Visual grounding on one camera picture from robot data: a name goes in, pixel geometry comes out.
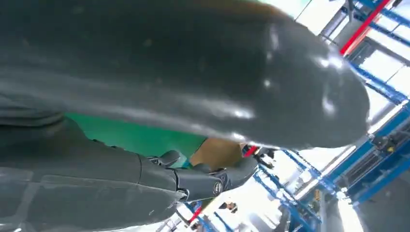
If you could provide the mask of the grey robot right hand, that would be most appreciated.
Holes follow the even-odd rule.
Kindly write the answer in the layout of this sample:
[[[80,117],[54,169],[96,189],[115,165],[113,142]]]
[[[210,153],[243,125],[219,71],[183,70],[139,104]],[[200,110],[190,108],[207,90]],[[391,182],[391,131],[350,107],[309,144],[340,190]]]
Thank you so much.
[[[247,0],[3,0],[0,229],[91,232],[161,222],[243,185],[257,162],[171,168],[86,137],[67,113],[264,147],[336,148],[368,131],[340,53]]]

